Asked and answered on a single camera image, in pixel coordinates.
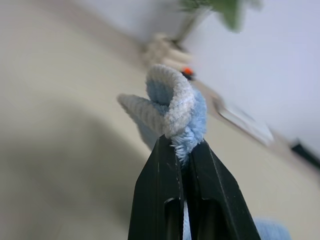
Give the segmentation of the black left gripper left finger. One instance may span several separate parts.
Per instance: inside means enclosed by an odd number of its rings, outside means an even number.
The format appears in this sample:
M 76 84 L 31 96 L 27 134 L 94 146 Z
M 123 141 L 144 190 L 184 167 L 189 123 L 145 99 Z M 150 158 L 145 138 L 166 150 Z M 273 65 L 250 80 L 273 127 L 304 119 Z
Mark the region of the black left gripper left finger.
M 183 240 L 183 224 L 180 162 L 161 136 L 135 184 L 127 240 Z

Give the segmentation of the green potted plant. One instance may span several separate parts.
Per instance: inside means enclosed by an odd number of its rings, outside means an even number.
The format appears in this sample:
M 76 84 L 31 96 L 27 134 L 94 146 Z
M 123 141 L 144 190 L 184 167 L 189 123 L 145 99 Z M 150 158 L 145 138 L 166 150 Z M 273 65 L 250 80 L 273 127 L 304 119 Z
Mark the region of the green potted plant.
M 192 30 L 209 14 L 215 14 L 223 25 L 232 32 L 240 29 L 245 7 L 259 10 L 263 0 L 179 0 L 185 18 L 172 39 L 176 45 L 181 44 Z

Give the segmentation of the small orange black object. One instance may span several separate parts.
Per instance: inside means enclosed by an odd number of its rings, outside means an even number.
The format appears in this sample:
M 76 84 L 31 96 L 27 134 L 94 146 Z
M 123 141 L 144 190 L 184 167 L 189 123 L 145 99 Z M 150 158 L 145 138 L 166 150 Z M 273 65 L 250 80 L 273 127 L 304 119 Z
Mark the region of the small orange black object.
M 189 67 L 185 67 L 181 70 L 181 74 L 188 80 L 188 81 L 193 81 L 194 80 L 194 71 L 189 68 Z

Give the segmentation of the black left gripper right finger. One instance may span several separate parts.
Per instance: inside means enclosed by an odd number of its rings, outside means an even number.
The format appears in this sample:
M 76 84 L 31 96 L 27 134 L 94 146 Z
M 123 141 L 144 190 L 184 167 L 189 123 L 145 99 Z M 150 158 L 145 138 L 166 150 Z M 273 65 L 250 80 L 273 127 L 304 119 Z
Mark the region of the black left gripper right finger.
M 207 142 L 184 167 L 191 240 L 261 240 L 240 187 Z

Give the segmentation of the dark flat object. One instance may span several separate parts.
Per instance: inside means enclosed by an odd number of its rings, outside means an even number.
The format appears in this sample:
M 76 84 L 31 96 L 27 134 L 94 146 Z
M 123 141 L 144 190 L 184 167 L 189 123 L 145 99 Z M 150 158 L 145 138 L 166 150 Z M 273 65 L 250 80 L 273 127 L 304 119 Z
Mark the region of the dark flat object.
M 290 149 L 293 153 L 297 154 L 308 163 L 312 164 L 315 168 L 320 170 L 320 156 L 318 156 L 314 151 L 308 148 L 301 141 L 297 140 L 290 145 Z

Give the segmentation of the beige woven plant pot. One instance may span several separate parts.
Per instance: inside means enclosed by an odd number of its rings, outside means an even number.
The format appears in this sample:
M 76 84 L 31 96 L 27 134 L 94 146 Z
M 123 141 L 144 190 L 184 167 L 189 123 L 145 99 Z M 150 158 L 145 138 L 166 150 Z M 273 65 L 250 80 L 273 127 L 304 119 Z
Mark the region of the beige woven plant pot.
M 148 67 L 161 64 L 178 71 L 188 67 L 192 61 L 192 55 L 189 52 L 178 48 L 166 34 L 161 32 L 153 35 L 141 57 Z

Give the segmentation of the white flat tray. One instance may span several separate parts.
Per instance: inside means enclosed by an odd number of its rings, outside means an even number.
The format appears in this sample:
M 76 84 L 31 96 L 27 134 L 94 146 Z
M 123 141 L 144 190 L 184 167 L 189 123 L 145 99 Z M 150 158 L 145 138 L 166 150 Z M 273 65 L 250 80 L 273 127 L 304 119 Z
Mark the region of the white flat tray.
M 267 124 L 256 120 L 236 105 L 218 100 L 214 103 L 214 107 L 222 118 L 237 126 L 260 143 L 269 146 L 274 142 L 273 133 Z

